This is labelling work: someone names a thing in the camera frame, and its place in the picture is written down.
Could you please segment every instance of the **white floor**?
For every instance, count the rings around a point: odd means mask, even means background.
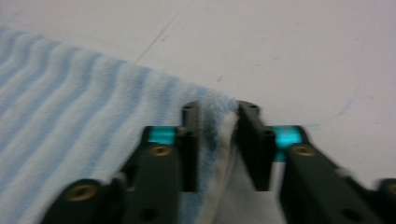
[[[395,1],[1,0],[0,24],[256,103],[368,188],[396,177]],[[218,223],[282,223],[238,164]]]

